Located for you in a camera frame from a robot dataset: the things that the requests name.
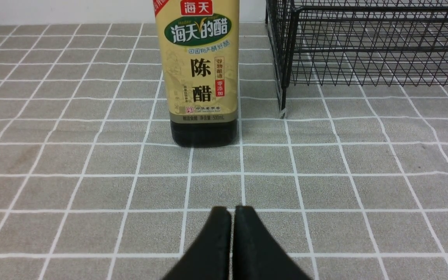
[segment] bottle label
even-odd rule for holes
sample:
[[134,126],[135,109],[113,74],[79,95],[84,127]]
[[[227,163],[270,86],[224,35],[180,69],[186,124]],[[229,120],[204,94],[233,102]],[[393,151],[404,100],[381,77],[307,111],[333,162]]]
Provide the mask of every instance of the bottle label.
[[153,0],[153,5],[171,121],[236,119],[240,0]]

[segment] haitian logo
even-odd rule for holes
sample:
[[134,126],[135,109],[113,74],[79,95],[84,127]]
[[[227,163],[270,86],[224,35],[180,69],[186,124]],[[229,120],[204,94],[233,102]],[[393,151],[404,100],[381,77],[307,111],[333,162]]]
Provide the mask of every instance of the haitian logo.
[[179,46],[202,46],[219,41],[231,31],[231,21],[221,14],[185,16],[165,27],[165,37]]

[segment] metal wire basket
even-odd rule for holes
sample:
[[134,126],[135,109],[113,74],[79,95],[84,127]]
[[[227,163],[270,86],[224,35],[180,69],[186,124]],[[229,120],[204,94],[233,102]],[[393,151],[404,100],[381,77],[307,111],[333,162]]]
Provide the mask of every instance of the metal wire basket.
[[448,0],[267,0],[281,117],[290,83],[448,85]]

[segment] gray tiled surface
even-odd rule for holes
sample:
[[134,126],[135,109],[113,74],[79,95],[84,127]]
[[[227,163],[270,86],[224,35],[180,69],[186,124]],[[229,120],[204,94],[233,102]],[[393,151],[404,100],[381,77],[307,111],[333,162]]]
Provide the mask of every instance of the gray tiled surface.
[[155,35],[0,27],[0,279],[158,279],[240,203],[316,279],[448,279],[448,87],[292,86],[279,120],[243,24],[243,145],[182,149]]

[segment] white wall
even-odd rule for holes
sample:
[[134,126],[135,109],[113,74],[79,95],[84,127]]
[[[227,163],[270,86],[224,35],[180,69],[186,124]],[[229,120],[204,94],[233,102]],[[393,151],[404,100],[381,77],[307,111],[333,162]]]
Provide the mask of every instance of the white wall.
[[[265,0],[240,2],[241,22],[264,21]],[[0,25],[154,21],[152,0],[0,0]]]

